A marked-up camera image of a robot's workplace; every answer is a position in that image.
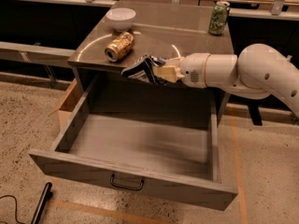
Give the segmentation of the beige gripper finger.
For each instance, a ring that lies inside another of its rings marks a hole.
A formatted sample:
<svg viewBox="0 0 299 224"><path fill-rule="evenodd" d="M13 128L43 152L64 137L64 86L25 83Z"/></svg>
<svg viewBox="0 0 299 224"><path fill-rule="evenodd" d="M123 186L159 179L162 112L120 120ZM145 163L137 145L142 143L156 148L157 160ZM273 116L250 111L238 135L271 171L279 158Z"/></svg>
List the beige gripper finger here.
<svg viewBox="0 0 299 224"><path fill-rule="evenodd" d="M183 57L176 57L176 58L166 59L164 61L164 65L180 67L180 64L181 64L182 60L183 60Z"/></svg>
<svg viewBox="0 0 299 224"><path fill-rule="evenodd" d="M185 78L181 69L174 65L165 65L161 67L154 66L153 73L156 77L160 77L172 83L176 83L178 80Z"/></svg>

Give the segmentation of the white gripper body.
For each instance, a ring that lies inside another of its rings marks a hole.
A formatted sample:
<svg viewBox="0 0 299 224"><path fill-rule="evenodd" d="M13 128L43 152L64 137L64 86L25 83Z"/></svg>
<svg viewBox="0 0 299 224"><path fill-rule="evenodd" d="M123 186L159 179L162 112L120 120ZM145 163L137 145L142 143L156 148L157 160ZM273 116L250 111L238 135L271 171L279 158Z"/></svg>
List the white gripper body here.
<svg viewBox="0 0 299 224"><path fill-rule="evenodd" d="M186 56L180 63L184 78L182 82L188 87L204 89L206 87L205 68L209 53L193 53Z"/></svg>

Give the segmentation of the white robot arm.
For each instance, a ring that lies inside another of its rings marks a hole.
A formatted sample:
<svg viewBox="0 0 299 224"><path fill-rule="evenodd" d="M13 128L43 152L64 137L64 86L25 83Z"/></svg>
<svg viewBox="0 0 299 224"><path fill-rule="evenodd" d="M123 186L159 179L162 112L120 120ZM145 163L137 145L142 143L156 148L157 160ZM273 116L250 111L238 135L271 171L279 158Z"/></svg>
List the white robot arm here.
<svg viewBox="0 0 299 224"><path fill-rule="evenodd" d="M193 53L155 66L153 74L197 88L219 88L235 96L278 98L299 116L299 70L288 58L265 44L253 44L238 55Z"/></svg>

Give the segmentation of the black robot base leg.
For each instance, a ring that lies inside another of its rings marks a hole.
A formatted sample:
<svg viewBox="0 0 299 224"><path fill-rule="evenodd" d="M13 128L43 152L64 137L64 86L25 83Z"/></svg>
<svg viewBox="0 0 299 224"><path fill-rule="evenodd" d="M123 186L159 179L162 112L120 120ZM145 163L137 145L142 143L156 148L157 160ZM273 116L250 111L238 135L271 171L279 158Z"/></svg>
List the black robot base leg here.
<svg viewBox="0 0 299 224"><path fill-rule="evenodd" d="M30 224L39 224L39 221L41 219L41 216L42 216L43 210L46 206L46 203L52 195L51 188L52 188L52 183L47 182L42 190L41 196L39 198L38 204L36 206L36 210L34 212L34 215L32 217Z"/></svg>

